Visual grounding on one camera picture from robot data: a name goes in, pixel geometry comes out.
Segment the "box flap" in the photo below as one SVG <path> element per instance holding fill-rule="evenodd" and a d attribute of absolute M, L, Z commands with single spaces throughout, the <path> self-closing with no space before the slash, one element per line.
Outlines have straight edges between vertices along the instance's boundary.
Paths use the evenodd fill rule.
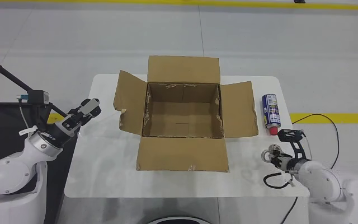
<path fill-rule="evenodd" d="M 220 84 L 218 58 L 149 56 L 148 82 Z"/>
<path fill-rule="evenodd" d="M 147 83 L 132 74 L 120 71 L 113 106 L 121 111 L 119 129 L 141 134 Z"/>
<path fill-rule="evenodd" d="M 251 82 L 221 86 L 222 117 L 226 138 L 258 135 Z"/>
<path fill-rule="evenodd" d="M 228 172 L 225 139 L 142 137 L 136 169 Z"/>

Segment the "yellow stripe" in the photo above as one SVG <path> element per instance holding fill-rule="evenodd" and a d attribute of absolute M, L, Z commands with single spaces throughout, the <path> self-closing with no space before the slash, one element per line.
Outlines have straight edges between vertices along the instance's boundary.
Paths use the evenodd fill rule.
<path fill-rule="evenodd" d="M 61 120 L 63 120 L 64 117 L 57 114 L 57 113 L 54 113 L 54 114 L 50 114 L 49 116 L 49 119 L 47 120 L 47 123 L 48 124 L 53 124 L 55 122 L 60 122 Z"/>
<path fill-rule="evenodd" d="M 241 2 L 220 0 L 0 0 L 0 2 L 179 4 L 226 7 L 306 8 L 315 10 L 358 10 L 358 4 L 297 4 L 289 2 Z"/>
<path fill-rule="evenodd" d="M 290 114 L 291 121 L 295 122 L 310 114 Z M 323 114 L 333 120 L 336 124 L 358 124 L 358 114 Z M 319 115 L 310 116 L 297 124 L 330 124 L 331 122 Z"/>

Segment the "cardboard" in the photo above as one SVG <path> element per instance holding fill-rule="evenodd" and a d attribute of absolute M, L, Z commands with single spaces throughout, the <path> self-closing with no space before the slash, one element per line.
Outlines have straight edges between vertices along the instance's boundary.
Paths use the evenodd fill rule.
<path fill-rule="evenodd" d="M 228 156 L 223 146 L 223 138 L 141 137 L 136 169 L 227 172 Z"/>
<path fill-rule="evenodd" d="M 150 56 L 148 83 L 120 72 L 114 107 L 141 135 L 137 170 L 228 172 L 224 137 L 258 134 L 251 82 L 221 86 L 217 58 Z"/>
<path fill-rule="evenodd" d="M 149 56 L 148 82 L 220 84 L 218 58 Z"/>
<path fill-rule="evenodd" d="M 122 110 L 119 129 L 142 133 L 147 83 L 132 74 L 120 71 L 113 106 Z"/>
<path fill-rule="evenodd" d="M 225 137 L 258 135 L 251 82 L 222 85 L 221 93 Z"/>

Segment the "spray can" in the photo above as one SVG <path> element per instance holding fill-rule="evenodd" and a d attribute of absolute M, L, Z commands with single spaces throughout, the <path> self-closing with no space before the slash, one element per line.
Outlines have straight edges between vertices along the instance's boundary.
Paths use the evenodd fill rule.
<path fill-rule="evenodd" d="M 277 97 L 275 94 L 266 94 L 262 96 L 263 119 L 265 127 L 270 131 L 272 136 L 277 135 L 281 127 L 281 119 Z"/>

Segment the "floor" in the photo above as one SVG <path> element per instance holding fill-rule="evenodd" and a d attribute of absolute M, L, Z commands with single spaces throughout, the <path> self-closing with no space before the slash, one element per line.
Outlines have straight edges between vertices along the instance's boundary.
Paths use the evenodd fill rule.
<path fill-rule="evenodd" d="M 291 113 L 358 113 L 358 12 L 130 4 L 0 4 L 0 64 L 67 111 L 98 73 L 147 72 L 149 55 L 220 58 L 223 75 L 275 76 Z M 23 93 L 0 76 L 0 101 Z M 336 169 L 358 174 L 358 125 L 339 124 Z M 336 155 L 333 126 L 295 125 L 315 160 Z M 294 198 L 65 198 L 59 223 L 280 223 Z M 308 223 L 299 198 L 286 223 Z"/>

